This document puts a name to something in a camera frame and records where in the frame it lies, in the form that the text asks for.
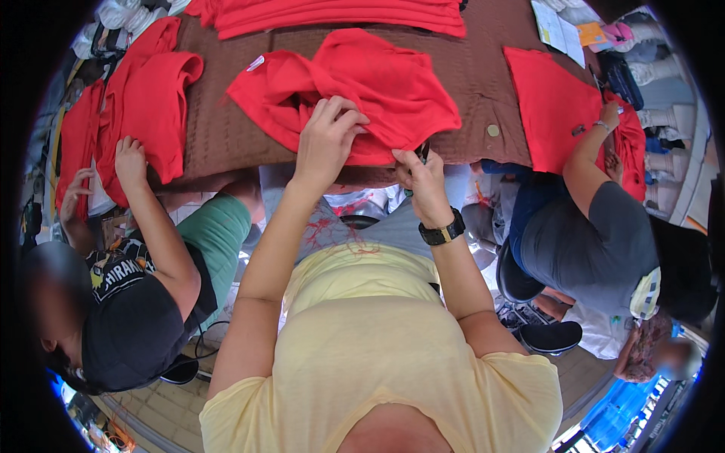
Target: brown tablecloth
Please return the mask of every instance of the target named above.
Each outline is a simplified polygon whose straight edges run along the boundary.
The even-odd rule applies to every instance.
[[[539,40],[531,5],[528,0],[473,0],[462,16],[468,28],[464,39],[398,25],[349,26],[364,28],[395,46],[431,56],[434,72],[463,119],[461,129],[431,138],[433,149],[446,163],[488,158],[531,165],[516,94],[502,53],[502,46],[547,50]],[[177,50],[201,55],[204,73],[186,92],[184,175],[163,189],[215,190],[236,177],[234,170],[293,161],[295,154],[262,132],[225,95],[225,90],[260,54],[285,49],[311,59],[327,34],[338,28],[340,24],[284,28],[219,41],[216,31],[203,29],[198,18],[182,16]],[[585,49],[585,55],[598,70],[594,54]],[[593,85],[589,71],[566,55],[556,54],[554,60]],[[496,137],[486,132],[491,124],[500,130]],[[367,187],[387,186],[392,181],[391,171],[377,167],[346,167],[339,179],[340,183]]]

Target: yellow t-shirt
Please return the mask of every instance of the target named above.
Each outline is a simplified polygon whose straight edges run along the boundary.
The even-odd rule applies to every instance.
[[[394,247],[305,258],[285,293],[272,376],[206,403],[206,453],[332,453],[383,403],[420,410],[456,453],[546,451],[563,411],[556,367],[513,353],[476,359],[429,283],[435,264]]]

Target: gray pants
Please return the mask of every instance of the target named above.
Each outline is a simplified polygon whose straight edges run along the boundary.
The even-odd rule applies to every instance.
[[[443,171],[448,200],[451,206],[460,210],[465,200],[471,167],[469,165],[446,165]],[[284,188],[293,174],[294,163],[260,167],[262,200],[265,203],[265,214],[268,220],[282,200]],[[431,247],[423,241],[418,232],[419,223],[420,220],[413,212],[410,199],[406,199],[388,217],[375,225],[364,230],[352,230],[335,215],[327,201],[322,198],[307,222],[294,264],[299,264],[305,257],[317,251],[349,242],[385,244],[433,259]]]

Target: green shorts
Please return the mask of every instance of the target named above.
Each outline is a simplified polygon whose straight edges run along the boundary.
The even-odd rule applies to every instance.
[[[207,263],[217,309],[202,323],[205,331],[219,317],[239,263],[239,249],[252,227],[252,216],[237,198],[219,192],[177,225],[184,242],[199,249]]]

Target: red fabric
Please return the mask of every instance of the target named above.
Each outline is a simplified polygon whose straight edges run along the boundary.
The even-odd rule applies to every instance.
[[[214,25],[219,39],[271,28],[340,22],[374,22],[462,38],[460,0],[191,0],[184,12]]]
[[[458,108],[433,74],[427,54],[400,49],[359,28],[330,33],[312,61],[289,51],[263,55],[227,94],[263,131],[297,152],[299,133],[322,98],[351,99],[370,118],[347,165],[387,165],[391,149],[414,149],[461,125]]]
[[[120,206],[128,206],[115,170],[116,143],[121,138],[132,136],[144,145],[146,160],[162,184],[183,174],[184,88],[199,79],[204,63],[197,54],[172,51],[180,24],[178,17],[152,23],[108,80],[96,168],[104,190]]]
[[[619,115],[619,126],[614,130],[614,150],[622,160],[624,172],[622,187],[634,199],[645,200],[645,145],[647,138],[634,107],[611,91],[605,91],[607,102],[617,101],[624,108]],[[604,170],[604,153],[597,157],[597,166]]]
[[[91,166],[93,151],[98,139],[98,111],[103,100],[103,80],[87,86],[78,102],[63,117],[60,127],[63,154],[60,160],[60,178],[55,191],[55,206],[60,211],[65,191],[81,168]],[[83,181],[88,188],[88,180]],[[75,215],[85,220],[88,217],[88,196],[78,196]]]
[[[572,131],[583,125],[586,130],[599,120],[602,97],[593,86],[574,77],[557,65],[550,54],[537,50],[503,48],[518,97],[521,122],[529,145],[531,163],[537,172],[561,174],[582,133]],[[613,93],[624,106],[620,125],[614,131],[617,155],[622,160],[623,188],[635,199],[645,199],[645,133],[634,108]],[[604,170],[604,146],[597,157]]]
[[[105,92],[102,93],[102,80],[96,81],[68,112],[61,129],[58,207],[62,203],[60,194],[65,192],[78,169],[90,165],[91,155],[108,196],[120,206],[128,206],[115,171],[116,143],[126,136],[137,138],[144,145],[146,160],[162,183],[183,174],[184,88],[201,76],[203,62],[191,52],[172,51],[180,23],[177,17],[164,17],[152,23],[131,44],[109,78]],[[86,96],[87,93],[98,97]],[[99,114],[101,101],[104,106]],[[82,209],[85,218],[85,202]]]

